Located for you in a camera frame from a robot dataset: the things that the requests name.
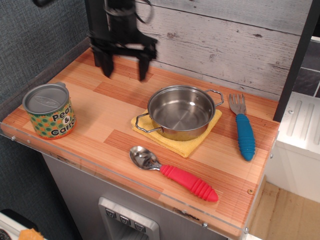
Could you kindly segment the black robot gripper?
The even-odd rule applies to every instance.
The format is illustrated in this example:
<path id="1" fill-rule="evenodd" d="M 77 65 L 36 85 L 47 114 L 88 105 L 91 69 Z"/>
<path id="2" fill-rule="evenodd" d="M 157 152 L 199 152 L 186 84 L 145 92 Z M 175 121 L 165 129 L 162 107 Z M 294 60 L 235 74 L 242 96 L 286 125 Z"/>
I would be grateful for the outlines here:
<path id="1" fill-rule="evenodd" d="M 113 55 L 136 57 L 139 65 L 139 80 L 144 81 L 150 61 L 157 57 L 157 40 L 143 34 L 137 27 L 140 17 L 135 9 L 105 10 L 111 42 L 102 49 L 93 46 L 96 67 L 110 78 L 114 70 Z"/>

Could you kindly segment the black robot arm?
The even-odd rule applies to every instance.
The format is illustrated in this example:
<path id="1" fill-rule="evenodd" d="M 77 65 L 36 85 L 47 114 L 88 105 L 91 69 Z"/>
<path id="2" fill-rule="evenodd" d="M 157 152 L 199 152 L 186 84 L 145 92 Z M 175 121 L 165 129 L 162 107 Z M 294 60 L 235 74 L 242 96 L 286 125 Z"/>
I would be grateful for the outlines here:
<path id="1" fill-rule="evenodd" d="M 114 70 L 114 55 L 138 59 L 139 80 L 144 81 L 150 61 L 157 58 L 155 38 L 138 30 L 134 0 L 86 0 L 89 38 L 94 63 L 106 77 Z"/>

